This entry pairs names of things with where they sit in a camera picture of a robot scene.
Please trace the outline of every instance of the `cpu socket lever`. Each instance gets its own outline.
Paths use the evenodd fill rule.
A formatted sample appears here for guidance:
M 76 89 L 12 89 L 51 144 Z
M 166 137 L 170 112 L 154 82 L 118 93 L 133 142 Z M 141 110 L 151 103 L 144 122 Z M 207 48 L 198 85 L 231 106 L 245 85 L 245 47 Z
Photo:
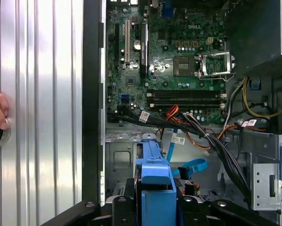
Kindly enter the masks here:
M 219 56 L 224 57 L 224 71 L 222 72 L 212 72 L 208 73 L 208 58 L 216 58 Z M 213 52 L 213 53 L 204 53 L 198 54 L 195 59 L 199 62 L 200 68 L 197 72 L 195 72 L 195 76 L 201 80 L 205 79 L 222 79 L 224 81 L 229 81 L 234 77 L 235 73 L 232 73 L 232 69 L 235 67 L 235 63 L 232 61 L 235 60 L 235 57 L 230 54 L 230 51 L 220 51 L 220 52 Z

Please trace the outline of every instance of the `white wire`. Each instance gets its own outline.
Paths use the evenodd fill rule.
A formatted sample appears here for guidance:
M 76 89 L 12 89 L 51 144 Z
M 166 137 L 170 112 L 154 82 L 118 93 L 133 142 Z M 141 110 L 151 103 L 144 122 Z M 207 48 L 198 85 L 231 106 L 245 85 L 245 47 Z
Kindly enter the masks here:
M 235 96 L 235 94 L 237 93 L 238 89 L 239 89 L 241 86 L 243 86 L 244 80 L 245 80 L 245 78 L 242 80 L 241 85 L 239 85 L 239 86 L 235 89 L 235 91 L 231 94 L 231 96 L 230 96 L 229 106 L 228 106 L 229 111 L 227 112 L 226 121 L 225 121 L 225 123 L 224 123 L 224 129 L 226 128 L 227 123 L 229 122 L 229 119 L 230 119 L 230 117 L 231 117 L 231 104 L 232 104 L 231 102 L 232 102 L 232 99 L 233 99 L 233 97 Z

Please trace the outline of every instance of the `green motherboard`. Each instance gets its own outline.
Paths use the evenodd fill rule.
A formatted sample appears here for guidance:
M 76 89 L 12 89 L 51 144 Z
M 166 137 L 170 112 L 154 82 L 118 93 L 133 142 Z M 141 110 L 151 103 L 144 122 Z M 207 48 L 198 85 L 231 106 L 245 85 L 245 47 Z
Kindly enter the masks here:
M 164 117 L 173 106 L 190 112 L 202 124 L 221 124 L 225 93 L 223 80 L 200 80 L 194 73 L 199 53 L 225 50 L 221 11 L 174 9 L 162 17 L 162 8 L 110 7 L 107 11 L 107 111 L 120 104 Z M 146 56 L 142 35 L 148 30 Z M 148 64 L 142 70 L 142 61 Z M 207 59 L 208 73 L 224 69 L 224 59 Z

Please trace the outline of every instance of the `ribbed metal surface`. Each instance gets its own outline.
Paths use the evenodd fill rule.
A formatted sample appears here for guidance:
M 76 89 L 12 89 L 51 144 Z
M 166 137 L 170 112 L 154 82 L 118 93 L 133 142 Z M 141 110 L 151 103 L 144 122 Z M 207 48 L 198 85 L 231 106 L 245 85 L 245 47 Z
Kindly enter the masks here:
M 41 225 L 81 200 L 83 0 L 0 0 L 0 226 Z

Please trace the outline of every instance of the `black plastic frame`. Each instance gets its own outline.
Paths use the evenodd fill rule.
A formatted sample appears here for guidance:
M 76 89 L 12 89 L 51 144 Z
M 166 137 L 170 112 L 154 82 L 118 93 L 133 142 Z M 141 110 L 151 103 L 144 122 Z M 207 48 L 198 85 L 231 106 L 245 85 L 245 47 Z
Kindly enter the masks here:
M 99 23 L 101 0 L 84 0 L 82 69 L 82 199 L 98 201 L 100 150 Z

